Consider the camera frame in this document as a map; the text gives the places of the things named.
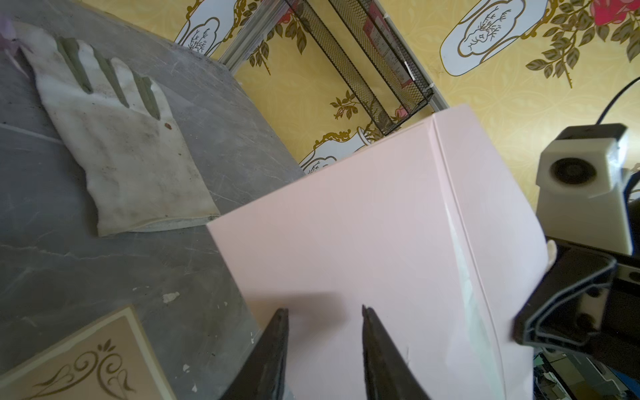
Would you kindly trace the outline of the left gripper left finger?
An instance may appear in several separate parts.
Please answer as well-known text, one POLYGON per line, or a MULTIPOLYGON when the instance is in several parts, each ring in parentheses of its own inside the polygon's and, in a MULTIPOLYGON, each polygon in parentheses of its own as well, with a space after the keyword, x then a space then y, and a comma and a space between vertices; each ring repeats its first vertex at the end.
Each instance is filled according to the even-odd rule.
POLYGON ((288 310, 279 308, 221 399, 283 399, 288 335, 288 310))

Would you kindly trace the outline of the pink envelope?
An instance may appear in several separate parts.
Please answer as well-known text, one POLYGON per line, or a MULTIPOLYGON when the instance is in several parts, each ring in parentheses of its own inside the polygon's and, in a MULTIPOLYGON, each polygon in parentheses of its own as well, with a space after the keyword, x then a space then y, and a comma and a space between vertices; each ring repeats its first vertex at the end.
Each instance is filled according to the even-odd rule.
POLYGON ((290 315, 297 399, 363 399, 363 307, 433 399, 530 399, 513 320, 548 264, 537 218, 467 106, 430 118, 208 226, 265 325, 290 315))

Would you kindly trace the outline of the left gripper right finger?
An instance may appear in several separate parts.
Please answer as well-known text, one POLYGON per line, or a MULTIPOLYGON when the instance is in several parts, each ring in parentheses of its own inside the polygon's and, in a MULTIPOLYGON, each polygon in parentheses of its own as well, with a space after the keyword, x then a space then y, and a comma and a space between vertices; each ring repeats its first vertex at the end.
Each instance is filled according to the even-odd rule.
POLYGON ((363 366, 367 399, 424 399, 413 376, 373 308, 363 306, 363 366))

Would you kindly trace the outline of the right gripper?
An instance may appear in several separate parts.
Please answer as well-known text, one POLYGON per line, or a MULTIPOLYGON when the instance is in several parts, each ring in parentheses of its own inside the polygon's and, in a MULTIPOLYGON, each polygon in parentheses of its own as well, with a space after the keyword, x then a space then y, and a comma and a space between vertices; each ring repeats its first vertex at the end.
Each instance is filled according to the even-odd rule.
POLYGON ((633 197, 639 191, 629 188, 624 194, 633 254, 614 257, 559 243, 553 266, 514 320, 513 339, 517 343, 582 350, 592 338, 589 350, 598 361, 624 373, 639 371, 639 198, 633 197), (579 326, 583 295, 592 289, 609 288, 600 331, 579 326))

